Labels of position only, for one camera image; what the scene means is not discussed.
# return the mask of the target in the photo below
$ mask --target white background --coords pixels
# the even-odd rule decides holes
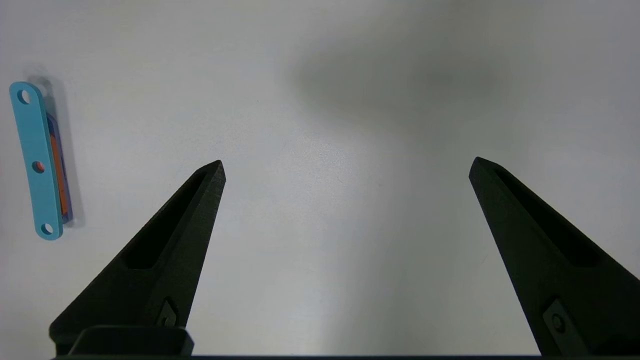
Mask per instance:
[[[0,357],[199,166],[197,354],[535,354],[468,182],[504,165],[640,274],[639,1],[0,1]],[[77,220],[33,230],[9,85],[48,81]]]

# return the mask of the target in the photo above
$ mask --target hole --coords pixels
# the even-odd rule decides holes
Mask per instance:
[[[44,224],[41,229],[42,229],[42,232],[47,235],[53,234],[53,226],[49,224]]]
[[[20,100],[22,104],[27,105],[31,102],[31,96],[27,90],[20,90],[18,91],[18,100]]]
[[[33,168],[33,171],[37,172],[38,174],[42,174],[44,172],[44,164],[39,161],[32,162],[31,167]]]

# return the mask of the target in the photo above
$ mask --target orange part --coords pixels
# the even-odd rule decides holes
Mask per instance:
[[[60,151],[58,150],[58,143],[56,141],[55,136],[53,134],[49,135],[51,139],[51,149],[53,150],[53,162],[56,167],[56,177],[58,178],[58,193],[60,193],[60,209],[62,210],[62,215],[67,213],[67,189],[65,187],[65,175],[62,169],[62,157],[60,156]]]

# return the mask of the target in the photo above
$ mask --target blue plastic part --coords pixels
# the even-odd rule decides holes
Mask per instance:
[[[27,169],[36,233],[43,239],[55,240],[62,235],[62,215],[44,99],[36,86],[22,81],[11,84],[9,92]]]

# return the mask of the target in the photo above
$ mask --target screw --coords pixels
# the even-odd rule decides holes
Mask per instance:
[[[566,330],[564,320],[562,319],[562,316],[558,314],[551,315],[551,323],[553,324],[554,329],[561,334]]]

